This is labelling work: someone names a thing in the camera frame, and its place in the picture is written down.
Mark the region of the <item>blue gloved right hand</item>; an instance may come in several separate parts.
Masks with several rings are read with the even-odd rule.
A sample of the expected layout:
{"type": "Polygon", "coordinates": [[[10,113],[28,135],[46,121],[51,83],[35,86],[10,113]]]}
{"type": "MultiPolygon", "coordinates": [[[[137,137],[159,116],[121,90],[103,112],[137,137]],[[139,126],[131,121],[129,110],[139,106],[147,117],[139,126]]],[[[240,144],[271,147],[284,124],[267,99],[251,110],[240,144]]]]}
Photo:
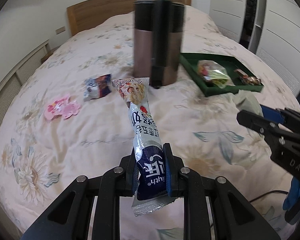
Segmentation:
{"type": "Polygon", "coordinates": [[[287,223],[295,225],[300,221],[300,181],[294,177],[282,208],[285,211],[285,221],[287,223]]]}

